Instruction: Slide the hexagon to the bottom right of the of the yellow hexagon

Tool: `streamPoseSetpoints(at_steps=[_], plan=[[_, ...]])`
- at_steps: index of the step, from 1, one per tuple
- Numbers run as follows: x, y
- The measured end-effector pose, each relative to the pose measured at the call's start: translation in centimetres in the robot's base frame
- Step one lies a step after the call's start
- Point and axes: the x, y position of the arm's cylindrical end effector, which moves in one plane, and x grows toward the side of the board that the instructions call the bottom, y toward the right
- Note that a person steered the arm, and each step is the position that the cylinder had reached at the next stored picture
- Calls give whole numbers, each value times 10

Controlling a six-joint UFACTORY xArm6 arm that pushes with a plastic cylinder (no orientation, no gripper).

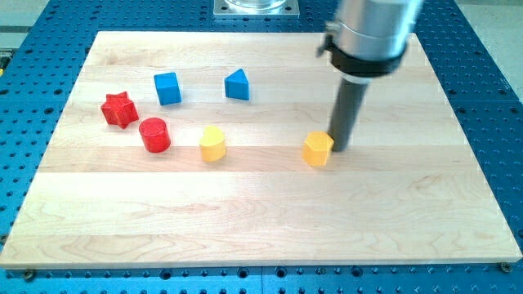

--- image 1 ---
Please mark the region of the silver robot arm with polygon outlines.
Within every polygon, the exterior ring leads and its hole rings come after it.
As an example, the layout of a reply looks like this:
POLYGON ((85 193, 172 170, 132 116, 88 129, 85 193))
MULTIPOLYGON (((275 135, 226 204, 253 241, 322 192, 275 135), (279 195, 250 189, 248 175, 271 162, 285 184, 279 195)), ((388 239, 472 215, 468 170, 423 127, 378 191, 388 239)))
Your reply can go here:
POLYGON ((334 152, 346 150, 372 79, 400 66, 422 4, 423 0, 342 0, 334 20, 325 24, 317 55, 328 51, 331 65, 342 73, 328 127, 334 152))

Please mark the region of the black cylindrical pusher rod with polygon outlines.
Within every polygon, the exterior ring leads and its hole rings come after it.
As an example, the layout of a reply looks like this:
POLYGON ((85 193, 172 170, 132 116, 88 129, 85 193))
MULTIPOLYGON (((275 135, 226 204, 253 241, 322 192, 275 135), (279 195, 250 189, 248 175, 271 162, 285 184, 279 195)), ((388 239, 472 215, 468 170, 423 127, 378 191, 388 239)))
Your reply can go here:
POLYGON ((368 85, 367 78, 341 80, 328 128, 334 141, 332 151, 346 150, 368 85))

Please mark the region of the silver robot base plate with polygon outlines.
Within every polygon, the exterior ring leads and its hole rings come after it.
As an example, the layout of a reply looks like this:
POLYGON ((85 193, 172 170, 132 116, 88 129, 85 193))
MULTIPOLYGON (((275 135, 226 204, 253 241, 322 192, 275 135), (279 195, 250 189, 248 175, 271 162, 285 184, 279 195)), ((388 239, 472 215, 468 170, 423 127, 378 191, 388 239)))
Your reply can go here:
POLYGON ((298 0, 213 0, 213 15, 218 19, 299 17, 298 0))

